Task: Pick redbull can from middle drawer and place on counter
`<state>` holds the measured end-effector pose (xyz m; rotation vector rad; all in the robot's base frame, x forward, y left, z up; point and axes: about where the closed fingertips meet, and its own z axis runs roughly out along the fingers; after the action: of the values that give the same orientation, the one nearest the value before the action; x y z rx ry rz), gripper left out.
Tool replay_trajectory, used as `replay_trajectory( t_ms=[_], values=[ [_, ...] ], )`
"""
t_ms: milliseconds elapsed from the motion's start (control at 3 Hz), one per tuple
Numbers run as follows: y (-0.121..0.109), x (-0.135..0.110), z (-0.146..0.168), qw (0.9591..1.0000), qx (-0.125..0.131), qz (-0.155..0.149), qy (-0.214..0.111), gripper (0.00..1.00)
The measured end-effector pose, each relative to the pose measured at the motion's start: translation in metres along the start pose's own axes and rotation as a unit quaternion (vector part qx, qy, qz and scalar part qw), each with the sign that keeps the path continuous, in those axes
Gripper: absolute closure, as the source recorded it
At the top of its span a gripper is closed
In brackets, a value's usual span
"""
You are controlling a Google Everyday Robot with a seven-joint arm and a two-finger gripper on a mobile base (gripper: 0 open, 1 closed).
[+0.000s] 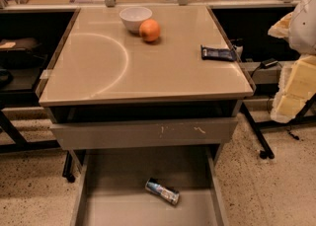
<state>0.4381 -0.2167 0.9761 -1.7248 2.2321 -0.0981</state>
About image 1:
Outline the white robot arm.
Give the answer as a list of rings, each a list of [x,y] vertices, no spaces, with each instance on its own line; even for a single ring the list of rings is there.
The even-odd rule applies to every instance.
[[[271,111],[272,120],[288,123],[316,94],[316,0],[301,0],[293,12],[270,27],[268,35],[286,39],[300,54],[291,66],[281,69]]]

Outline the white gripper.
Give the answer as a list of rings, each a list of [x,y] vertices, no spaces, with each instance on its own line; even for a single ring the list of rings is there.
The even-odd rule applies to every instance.
[[[315,94],[316,56],[302,54],[291,66],[284,65],[281,69],[271,119],[290,122]]]

